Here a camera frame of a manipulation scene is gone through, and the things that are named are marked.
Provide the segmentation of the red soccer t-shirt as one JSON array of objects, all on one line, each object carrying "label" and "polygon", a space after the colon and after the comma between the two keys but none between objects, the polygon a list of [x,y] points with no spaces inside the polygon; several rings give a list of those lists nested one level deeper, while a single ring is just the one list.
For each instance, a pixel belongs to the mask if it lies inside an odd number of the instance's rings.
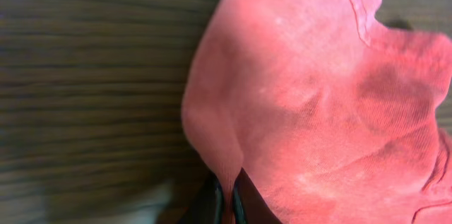
[{"label": "red soccer t-shirt", "polygon": [[182,104],[230,199],[244,170],[284,223],[450,223],[435,110],[451,40],[387,28],[381,0],[221,0]]}]

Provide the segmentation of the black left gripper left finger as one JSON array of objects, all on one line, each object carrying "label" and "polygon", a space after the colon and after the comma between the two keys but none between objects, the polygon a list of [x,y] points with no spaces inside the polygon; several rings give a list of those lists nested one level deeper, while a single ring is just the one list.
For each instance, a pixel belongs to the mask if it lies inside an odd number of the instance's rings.
[{"label": "black left gripper left finger", "polygon": [[224,196],[218,178],[210,172],[178,224],[221,224]]}]

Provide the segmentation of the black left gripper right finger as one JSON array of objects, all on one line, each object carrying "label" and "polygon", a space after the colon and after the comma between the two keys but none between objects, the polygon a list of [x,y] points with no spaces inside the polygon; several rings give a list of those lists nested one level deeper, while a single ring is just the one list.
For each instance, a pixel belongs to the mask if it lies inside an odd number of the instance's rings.
[{"label": "black left gripper right finger", "polygon": [[282,224],[244,169],[240,170],[234,182],[232,209],[236,224]]}]

